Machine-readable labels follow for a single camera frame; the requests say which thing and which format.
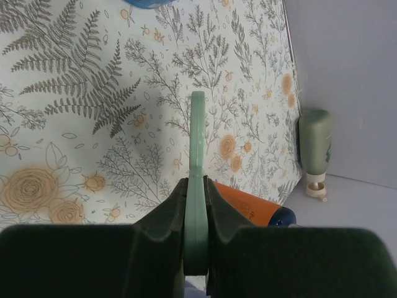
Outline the grey lotion bottle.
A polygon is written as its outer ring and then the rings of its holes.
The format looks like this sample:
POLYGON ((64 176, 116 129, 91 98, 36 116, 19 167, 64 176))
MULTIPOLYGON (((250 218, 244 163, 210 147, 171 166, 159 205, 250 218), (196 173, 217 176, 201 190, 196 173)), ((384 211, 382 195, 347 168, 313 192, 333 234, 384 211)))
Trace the grey lotion bottle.
POLYGON ((307 111, 298 120, 300 161, 306 176, 305 192, 323 202, 328 200, 326 172, 331 159, 332 116, 323 109, 307 111))

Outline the green hand brush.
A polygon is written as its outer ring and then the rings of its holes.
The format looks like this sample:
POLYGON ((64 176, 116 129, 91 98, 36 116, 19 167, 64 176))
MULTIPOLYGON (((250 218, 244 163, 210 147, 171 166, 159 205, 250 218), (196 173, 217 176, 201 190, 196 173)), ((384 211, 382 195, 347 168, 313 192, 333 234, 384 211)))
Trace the green hand brush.
POLYGON ((208 270, 208 218, 205 202, 203 151, 205 93, 194 91, 190 107, 189 178, 184 218, 184 274, 204 276, 208 270))

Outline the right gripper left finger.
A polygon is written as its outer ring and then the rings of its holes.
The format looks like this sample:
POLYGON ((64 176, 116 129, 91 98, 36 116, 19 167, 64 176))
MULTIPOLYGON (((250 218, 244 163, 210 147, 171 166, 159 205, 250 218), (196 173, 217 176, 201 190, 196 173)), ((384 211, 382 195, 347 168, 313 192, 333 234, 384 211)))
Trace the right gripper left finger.
POLYGON ((13 225, 1 232, 2 297, 182 297, 187 180, 133 224, 13 225))

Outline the white toilet roll blue wrap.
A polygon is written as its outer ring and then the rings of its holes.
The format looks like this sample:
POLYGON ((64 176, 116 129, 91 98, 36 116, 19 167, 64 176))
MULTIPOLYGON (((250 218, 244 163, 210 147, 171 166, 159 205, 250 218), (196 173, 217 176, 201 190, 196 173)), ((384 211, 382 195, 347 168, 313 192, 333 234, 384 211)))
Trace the white toilet roll blue wrap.
POLYGON ((174 0, 124 0, 129 5, 139 9, 155 9, 174 2, 174 0))

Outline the orange spray bottle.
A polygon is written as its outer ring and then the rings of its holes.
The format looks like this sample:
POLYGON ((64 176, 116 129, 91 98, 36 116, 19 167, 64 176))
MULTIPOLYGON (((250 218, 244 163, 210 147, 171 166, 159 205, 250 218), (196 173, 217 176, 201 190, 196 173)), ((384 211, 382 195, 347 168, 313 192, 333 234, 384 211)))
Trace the orange spray bottle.
POLYGON ((227 203, 257 226, 280 228, 297 223, 294 211, 287 207, 218 182, 214 185, 227 203))

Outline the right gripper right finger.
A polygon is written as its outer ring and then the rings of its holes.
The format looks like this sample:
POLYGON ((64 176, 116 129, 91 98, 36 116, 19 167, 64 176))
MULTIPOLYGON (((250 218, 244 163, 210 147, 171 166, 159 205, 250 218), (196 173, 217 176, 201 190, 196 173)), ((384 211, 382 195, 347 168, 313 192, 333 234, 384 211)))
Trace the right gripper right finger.
POLYGON ((395 297, 396 266, 361 228, 259 227, 204 179, 212 297, 395 297))

